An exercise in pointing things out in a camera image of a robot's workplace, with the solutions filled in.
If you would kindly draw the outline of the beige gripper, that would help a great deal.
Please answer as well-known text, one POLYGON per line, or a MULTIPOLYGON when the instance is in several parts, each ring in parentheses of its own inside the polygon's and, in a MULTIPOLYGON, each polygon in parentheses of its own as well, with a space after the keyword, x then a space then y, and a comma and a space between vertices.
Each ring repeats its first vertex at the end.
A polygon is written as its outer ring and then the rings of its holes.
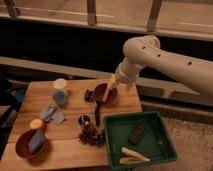
POLYGON ((109 79, 107 89, 112 90, 114 88, 117 88, 120 83, 126 85, 127 91, 129 91, 133 86, 132 80, 126 74, 124 74, 120 68, 117 68, 115 73, 112 74, 109 79))

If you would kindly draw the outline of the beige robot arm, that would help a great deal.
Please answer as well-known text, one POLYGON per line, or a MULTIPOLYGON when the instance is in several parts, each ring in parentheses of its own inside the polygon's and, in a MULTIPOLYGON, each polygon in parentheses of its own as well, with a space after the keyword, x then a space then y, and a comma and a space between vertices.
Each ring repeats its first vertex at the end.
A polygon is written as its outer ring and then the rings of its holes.
POLYGON ((140 71, 151 67, 192 90, 213 99, 213 62, 160 49, 154 35, 133 37, 123 45, 124 59, 118 65, 111 85, 131 85, 140 71))

